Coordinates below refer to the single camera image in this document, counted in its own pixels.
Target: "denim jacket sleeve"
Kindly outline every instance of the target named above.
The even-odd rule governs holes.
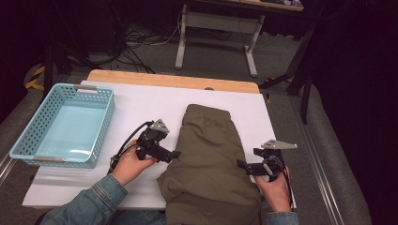
[[[267,225],[299,225],[297,213],[269,213],[267,214]]]
[[[127,191],[108,174],[71,202],[50,211],[41,224],[106,224]]]

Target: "person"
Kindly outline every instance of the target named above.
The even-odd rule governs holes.
[[[140,160],[136,151],[135,141],[132,141],[130,148],[111,173],[90,189],[82,190],[71,202],[48,212],[40,224],[108,224],[114,219],[117,220],[117,224],[166,224],[165,215],[158,211],[130,210],[124,214],[116,212],[118,205],[127,195],[124,186],[157,162],[153,157]],[[267,225],[299,224],[298,215],[291,212],[289,191],[282,173],[270,183],[262,176],[255,176],[254,180],[263,190],[273,210],[273,213],[267,214]]]

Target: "denim jacket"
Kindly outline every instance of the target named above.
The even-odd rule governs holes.
[[[107,224],[126,195],[124,187],[108,174],[90,189],[81,191],[71,202],[50,211],[41,224]],[[165,223],[162,216],[154,216],[148,211],[125,212],[130,215],[118,217],[117,224],[123,223],[123,219],[124,224],[130,225]],[[299,217],[296,213],[267,214],[267,225],[278,224],[297,225]]]

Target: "gray carpet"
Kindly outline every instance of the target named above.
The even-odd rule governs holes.
[[[242,51],[242,41],[245,39],[249,40],[249,37],[234,34],[226,41],[219,41],[200,31],[192,31],[188,35],[181,70],[174,69],[176,41],[171,40],[159,46],[142,45],[134,51],[159,74],[262,83],[265,78],[284,74],[299,45],[299,41],[291,37],[260,36],[253,52],[259,75],[252,78]],[[92,55],[92,60],[104,57]],[[136,70],[134,66],[116,61],[102,66],[112,70]],[[56,76],[55,80],[80,83],[88,72],[87,68],[76,67],[71,75]],[[284,92],[286,86],[287,83],[280,83],[268,91],[271,102],[267,103],[267,107],[277,139],[298,145],[296,150],[283,151],[283,157],[293,176],[292,186],[298,205],[296,212],[301,224],[371,224],[366,202],[323,111],[316,89],[313,87],[310,97],[309,123],[303,126],[297,118],[300,97],[289,97]],[[41,92],[30,89],[29,94],[0,125],[1,158],[8,154],[40,100]],[[21,206],[36,170],[36,167],[16,162],[0,187],[0,224],[34,224],[45,212]]]

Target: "green pants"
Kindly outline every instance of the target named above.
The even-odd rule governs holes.
[[[189,105],[179,131],[181,152],[158,178],[167,224],[251,224],[260,195],[237,159],[245,160],[228,111]]]

